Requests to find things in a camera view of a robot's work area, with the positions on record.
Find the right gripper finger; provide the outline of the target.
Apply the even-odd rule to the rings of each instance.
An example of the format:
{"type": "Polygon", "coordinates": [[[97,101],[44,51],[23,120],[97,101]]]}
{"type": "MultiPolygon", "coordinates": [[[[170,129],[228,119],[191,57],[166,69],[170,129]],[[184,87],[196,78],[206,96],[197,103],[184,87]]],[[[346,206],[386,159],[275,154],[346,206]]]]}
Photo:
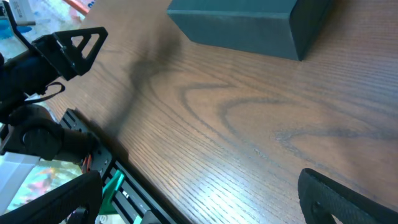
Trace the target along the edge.
{"type": "Polygon", "coordinates": [[[395,224],[397,212],[309,168],[298,178],[298,197],[307,223],[395,224]]]}

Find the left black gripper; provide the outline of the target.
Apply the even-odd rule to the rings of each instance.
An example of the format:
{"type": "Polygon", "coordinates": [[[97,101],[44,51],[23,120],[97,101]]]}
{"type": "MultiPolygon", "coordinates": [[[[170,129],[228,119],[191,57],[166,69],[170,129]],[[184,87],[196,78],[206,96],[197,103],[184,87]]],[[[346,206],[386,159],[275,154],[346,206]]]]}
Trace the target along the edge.
{"type": "Polygon", "coordinates": [[[108,32],[104,27],[60,31],[34,41],[26,51],[1,66],[1,93],[41,93],[59,77],[70,80],[88,72],[108,32]],[[94,35],[96,42],[83,55],[94,35]]]}

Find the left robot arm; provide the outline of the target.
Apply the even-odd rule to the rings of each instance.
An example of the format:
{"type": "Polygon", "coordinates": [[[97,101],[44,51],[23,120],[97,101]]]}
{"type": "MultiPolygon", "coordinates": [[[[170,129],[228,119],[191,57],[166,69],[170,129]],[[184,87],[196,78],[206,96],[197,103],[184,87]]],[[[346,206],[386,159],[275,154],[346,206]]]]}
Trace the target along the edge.
{"type": "MultiPolygon", "coordinates": [[[[39,100],[48,100],[47,88],[57,78],[71,80],[88,72],[108,33],[104,27],[55,32],[28,42],[14,34],[27,51],[1,66],[1,153],[13,152],[46,160],[80,162],[92,155],[96,138],[56,123],[39,100]]],[[[1,215],[1,223],[60,223],[83,208],[81,223],[94,223],[102,203],[102,180],[88,171],[41,197],[1,215]]]]}

